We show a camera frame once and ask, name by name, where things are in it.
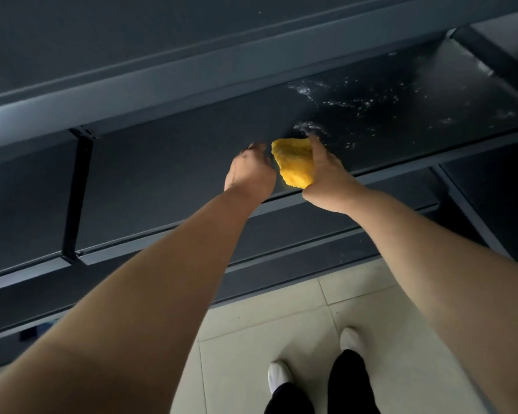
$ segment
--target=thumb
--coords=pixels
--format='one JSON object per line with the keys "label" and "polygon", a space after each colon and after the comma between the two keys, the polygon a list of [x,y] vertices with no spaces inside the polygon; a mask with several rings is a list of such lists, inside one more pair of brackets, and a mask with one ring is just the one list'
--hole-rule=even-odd
{"label": "thumb", "polygon": [[323,164],[328,161],[328,152],[324,145],[320,142],[320,139],[313,135],[309,134],[309,140],[311,141],[311,150],[313,151],[313,162],[315,165]]}

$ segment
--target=black pants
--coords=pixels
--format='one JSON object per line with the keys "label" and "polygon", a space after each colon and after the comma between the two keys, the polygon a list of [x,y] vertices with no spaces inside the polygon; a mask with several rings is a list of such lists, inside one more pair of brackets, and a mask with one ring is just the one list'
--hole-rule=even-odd
{"label": "black pants", "polygon": [[[297,386],[279,386],[264,414],[314,414],[313,404]],[[351,350],[338,356],[328,380],[328,414],[380,414],[365,362]]]}

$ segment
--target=yellow cloth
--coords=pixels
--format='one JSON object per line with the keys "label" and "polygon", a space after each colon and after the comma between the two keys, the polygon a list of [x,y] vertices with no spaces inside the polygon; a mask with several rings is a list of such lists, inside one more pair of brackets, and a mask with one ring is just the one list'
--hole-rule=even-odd
{"label": "yellow cloth", "polygon": [[271,147],[286,184],[304,189],[313,182],[313,151],[308,138],[276,139]]}

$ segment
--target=white shoe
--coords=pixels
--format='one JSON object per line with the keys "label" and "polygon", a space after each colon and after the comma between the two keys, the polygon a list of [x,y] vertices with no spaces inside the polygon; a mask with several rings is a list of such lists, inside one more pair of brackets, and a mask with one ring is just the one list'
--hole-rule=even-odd
{"label": "white shoe", "polygon": [[363,359],[365,358],[365,344],[359,333],[351,327],[344,328],[341,332],[340,349],[342,352],[344,350],[352,350]]}
{"label": "white shoe", "polygon": [[293,382],[292,372],[288,365],[283,361],[272,362],[268,367],[268,387],[271,390],[271,395],[280,385],[286,382]]}

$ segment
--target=person's right leg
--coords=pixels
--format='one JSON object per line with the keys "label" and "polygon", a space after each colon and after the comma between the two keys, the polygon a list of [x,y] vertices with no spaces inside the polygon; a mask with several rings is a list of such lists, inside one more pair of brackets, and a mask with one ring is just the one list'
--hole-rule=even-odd
{"label": "person's right leg", "polygon": [[328,414],[380,414],[366,372],[364,346],[359,334],[346,328],[328,380]]}
{"label": "person's right leg", "polygon": [[281,361],[271,363],[268,385],[272,398],[264,414],[315,414],[313,404],[305,393],[293,383],[288,366]]}

